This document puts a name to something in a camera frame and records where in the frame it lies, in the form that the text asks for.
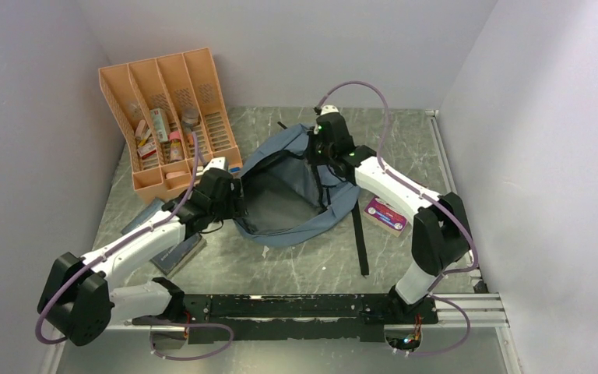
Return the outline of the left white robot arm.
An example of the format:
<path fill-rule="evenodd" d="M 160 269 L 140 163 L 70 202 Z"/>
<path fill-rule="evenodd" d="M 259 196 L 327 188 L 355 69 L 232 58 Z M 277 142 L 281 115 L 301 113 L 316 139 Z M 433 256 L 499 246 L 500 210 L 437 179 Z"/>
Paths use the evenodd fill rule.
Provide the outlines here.
<path fill-rule="evenodd" d="M 81 256 L 67 252 L 52 264 L 37 305 L 36 337 L 49 322 L 62 337 L 83 346 L 112 323 L 151 317 L 187 321 L 185 294 L 165 277 L 126 287 L 124 279 L 144 263 L 173 249 L 214 222 L 244 214 L 241 180 L 220 168 L 207 169 L 197 186 L 166 202 L 153 216 L 118 240 Z"/>

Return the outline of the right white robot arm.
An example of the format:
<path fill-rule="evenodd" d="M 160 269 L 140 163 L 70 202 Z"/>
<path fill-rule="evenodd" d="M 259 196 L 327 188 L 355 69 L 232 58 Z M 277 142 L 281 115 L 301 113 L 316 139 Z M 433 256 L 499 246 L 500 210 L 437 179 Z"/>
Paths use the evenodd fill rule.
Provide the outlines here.
<path fill-rule="evenodd" d="M 447 269 L 472 248 L 463 201 L 454 192 L 441 195 L 401 175 L 368 146 L 358 146 L 345 118 L 332 105 L 316 108 L 308 136 L 310 162 L 326 166 L 337 178 L 367 190 L 412 219 L 413 262 L 389 292 L 389 313 L 409 322 L 419 304 Z"/>

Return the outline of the blue grey student backpack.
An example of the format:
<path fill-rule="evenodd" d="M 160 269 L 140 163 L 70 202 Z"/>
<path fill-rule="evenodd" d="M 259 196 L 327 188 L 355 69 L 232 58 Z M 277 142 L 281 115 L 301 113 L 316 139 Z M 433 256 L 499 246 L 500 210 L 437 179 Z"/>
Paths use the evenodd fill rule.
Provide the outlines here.
<path fill-rule="evenodd" d="M 239 174 L 246 214 L 240 234 L 268 247 L 301 244 L 338 224 L 355 207 L 360 188 L 325 166 L 313 171 L 304 155 L 308 126 L 292 125 L 270 136 Z"/>

